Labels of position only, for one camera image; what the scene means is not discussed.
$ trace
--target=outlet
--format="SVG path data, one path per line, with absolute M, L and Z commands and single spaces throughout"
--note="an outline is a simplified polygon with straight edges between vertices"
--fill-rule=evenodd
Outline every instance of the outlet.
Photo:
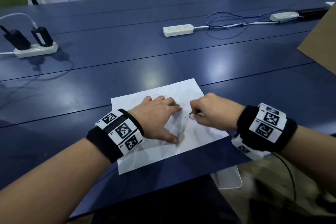
M 191 24 L 177 25 L 163 28 L 165 36 L 187 35 L 194 32 L 194 26 Z

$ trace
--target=finger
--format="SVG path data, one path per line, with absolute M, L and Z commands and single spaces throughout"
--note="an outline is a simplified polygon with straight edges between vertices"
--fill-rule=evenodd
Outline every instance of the finger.
M 164 100 L 165 99 L 165 97 L 164 96 L 159 96 L 159 97 L 157 97 L 156 99 L 154 99 L 154 101 L 158 101 L 158 100 Z
M 179 107 L 177 105 L 172 105 L 169 107 L 169 111 L 170 111 L 170 115 L 173 115 L 175 113 L 182 111 L 182 107 Z
M 198 124 L 211 127 L 210 120 L 207 117 L 204 117 L 200 114 L 195 114 L 194 117 Z
M 191 106 L 191 113 L 192 114 L 197 114 L 202 111 L 201 108 L 201 98 L 199 99 L 194 99 L 190 101 L 190 106 Z
M 142 101 L 142 103 L 149 102 L 149 101 L 152 101 L 151 96 L 145 97 L 144 100 Z
M 161 101 L 165 105 L 177 105 L 173 98 L 166 98 Z
M 163 131 L 161 136 L 158 139 L 166 141 L 168 143 L 172 143 L 172 144 L 179 144 L 180 143 L 179 139 L 175 135 L 170 134 L 166 131 Z

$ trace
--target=floor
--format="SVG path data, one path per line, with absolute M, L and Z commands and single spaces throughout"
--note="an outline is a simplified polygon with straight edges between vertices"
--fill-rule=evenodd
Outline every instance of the floor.
M 242 223 L 285 223 L 293 219 L 336 223 L 336 214 L 327 212 L 315 203 L 315 199 L 321 193 L 317 184 L 290 163 L 286 163 L 296 186 L 295 203 L 288 170 L 276 157 L 268 156 L 238 166 L 243 185 L 238 189 L 224 189 L 220 192 Z M 328 194 L 325 197 L 330 202 L 336 202 L 336 199 Z M 69 223 L 90 224 L 91 220 L 92 215 L 89 215 Z

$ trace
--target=black cable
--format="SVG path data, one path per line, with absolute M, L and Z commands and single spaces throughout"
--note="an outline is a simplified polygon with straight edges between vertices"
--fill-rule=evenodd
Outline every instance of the black cable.
M 291 172 L 291 170 L 289 169 L 289 167 L 287 166 L 286 162 L 284 162 L 282 158 L 280 158 L 280 157 L 279 157 L 278 155 L 276 155 L 274 152 L 272 152 L 272 153 L 273 153 L 273 155 L 274 155 L 275 157 L 277 157 L 278 159 L 280 159 L 281 162 L 283 162 L 283 164 L 286 166 L 286 168 L 287 168 L 287 170 L 288 170 L 288 172 L 289 172 L 289 176 L 291 177 L 292 185 L 293 185 L 294 202 L 296 202 L 296 189 L 295 189 L 295 184 L 294 184 L 294 179 L 293 179 L 293 176 L 292 176 L 292 172 Z

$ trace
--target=paper sheet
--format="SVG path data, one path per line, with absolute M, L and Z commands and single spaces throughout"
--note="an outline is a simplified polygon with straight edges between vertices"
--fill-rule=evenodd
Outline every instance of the paper sheet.
M 225 131 L 199 125 L 195 120 L 189 118 L 189 113 L 191 112 L 190 101 L 204 96 L 195 79 L 189 79 L 122 97 L 111 98 L 112 110 L 119 108 L 129 110 L 140 104 L 146 96 L 151 96 L 152 99 L 155 99 L 160 95 L 164 95 L 166 98 L 174 98 L 176 103 L 180 104 L 183 108 L 183 111 L 171 116 L 165 125 L 165 128 L 170 133 L 179 138 L 180 144 L 174 145 L 164 141 L 143 138 L 144 142 L 139 147 L 118 160 L 119 174 L 132 171 L 228 136 Z

